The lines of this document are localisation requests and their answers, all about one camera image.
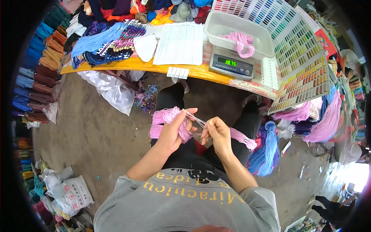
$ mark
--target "clear plastic tub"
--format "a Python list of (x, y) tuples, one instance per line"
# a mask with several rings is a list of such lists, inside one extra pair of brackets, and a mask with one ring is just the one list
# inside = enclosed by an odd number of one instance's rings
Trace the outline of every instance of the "clear plastic tub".
[(209, 37), (211, 44), (236, 51), (235, 41), (220, 37), (235, 31), (254, 37), (255, 52), (252, 58), (261, 60), (264, 57), (273, 58), (275, 56), (272, 37), (262, 26), (232, 14), (217, 11), (209, 13), (204, 33)]

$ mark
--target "yellow table edge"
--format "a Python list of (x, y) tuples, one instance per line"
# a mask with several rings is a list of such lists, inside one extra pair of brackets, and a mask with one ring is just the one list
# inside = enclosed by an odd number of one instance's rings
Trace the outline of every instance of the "yellow table edge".
[(234, 80), (233, 77), (209, 71), (209, 65), (204, 63), (202, 65), (153, 65), (153, 58), (149, 62), (144, 62), (139, 57), (130, 57), (127, 60), (114, 61), (103, 65), (97, 65), (93, 68), (84, 62), (78, 69), (73, 69), (72, 65), (63, 67), (60, 73), (65, 74), (88, 70), (140, 70), (167, 73), (169, 67), (186, 68), (189, 69), (188, 76), (190, 77), (213, 81), (224, 85), (229, 85), (229, 80)]

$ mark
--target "electronic scale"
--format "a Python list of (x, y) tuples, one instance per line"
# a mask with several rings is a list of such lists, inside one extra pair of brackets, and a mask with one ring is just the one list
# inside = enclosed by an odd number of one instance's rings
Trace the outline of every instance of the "electronic scale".
[(252, 79), (254, 58), (241, 58), (237, 52), (213, 45), (209, 70), (237, 79)]

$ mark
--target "pink yarn skein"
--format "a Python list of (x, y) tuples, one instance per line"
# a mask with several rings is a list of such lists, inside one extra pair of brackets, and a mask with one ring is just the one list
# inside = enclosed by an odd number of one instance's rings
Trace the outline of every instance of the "pink yarn skein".
[(339, 91), (335, 91), (334, 99), (327, 107), (323, 119), (312, 126), (310, 134), (303, 136), (303, 141), (321, 142), (327, 141), (338, 130), (340, 118), (341, 98)]
[(302, 107), (290, 110), (290, 111), (284, 111), (284, 112), (277, 112), (273, 115), (273, 119), (285, 119), (290, 121), (305, 121), (309, 118), (310, 115), (310, 108), (311, 108), (311, 101), (307, 101), (303, 104)]
[[(161, 130), (164, 127), (163, 125), (159, 125), (159, 124), (162, 124), (162, 123), (170, 124), (179, 113), (180, 113), (180, 109), (178, 107), (156, 111), (153, 114), (152, 126), (148, 134), (150, 138), (159, 138), (161, 134)], [(196, 118), (195, 116), (191, 114), (188, 114), (187, 117), (194, 118), (200, 124), (200, 126), (202, 126), (202, 128), (205, 128), (206, 123), (204, 121)], [(195, 133), (187, 131), (186, 125), (187, 125), (187, 118), (184, 119), (184, 121), (182, 122), (178, 130), (178, 135), (182, 139), (182, 143), (186, 143), (191, 137), (201, 135), (201, 134), (195, 134)], [(256, 148), (257, 144), (254, 140), (247, 138), (246, 135), (244, 135), (243, 133), (239, 132), (238, 130), (234, 128), (230, 127), (229, 129), (231, 132), (231, 138), (234, 138), (240, 143), (244, 143), (246, 147), (250, 150), (253, 150)]]
[[(236, 50), (238, 52), (238, 55), (240, 55), (241, 58), (249, 58), (252, 56), (255, 52), (255, 48), (252, 45), (254, 42), (254, 38), (252, 36), (246, 35), (241, 32), (231, 32), (228, 35), (221, 36), (226, 39), (230, 39), (236, 42)], [(247, 50), (246, 54), (242, 53), (242, 50), (245, 48), (245, 46), (248, 46), (249, 49)]]

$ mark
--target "concrete floor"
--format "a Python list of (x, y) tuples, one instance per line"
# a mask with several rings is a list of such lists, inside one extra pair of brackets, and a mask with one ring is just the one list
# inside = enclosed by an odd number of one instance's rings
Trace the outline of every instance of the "concrete floor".
[[(146, 84), (158, 84), (160, 89), (173, 84), (162, 73), (145, 75), (149, 77)], [(186, 108), (198, 107), (198, 118), (207, 120), (219, 116), (227, 125), (238, 118), (241, 101), (249, 95), (244, 90), (195, 78), (189, 78), (187, 83), (191, 92), (184, 96)], [(94, 86), (75, 73), (68, 74), (60, 96), (57, 124), (41, 125), (33, 131), (36, 155), (52, 169), (60, 171), (71, 165), (75, 176), (84, 177), (95, 201), (89, 210), (94, 215), (111, 194), (117, 177), (124, 175), (150, 148), (151, 120), (141, 109), (132, 108), (130, 117), (120, 113), (97, 94)], [(281, 139), (280, 149), (287, 142)], [(313, 194), (332, 199), (344, 183), (339, 172), (346, 171), (345, 166), (314, 158), (307, 153), (309, 148), (301, 139), (292, 138), (291, 142), (272, 174), (256, 177), (259, 186), (276, 195), (282, 231), (305, 215)], [(304, 160), (308, 168), (304, 171), (305, 177), (299, 179)], [(320, 166), (324, 169), (322, 173), (319, 173)], [(309, 216), (320, 218), (314, 211)]]

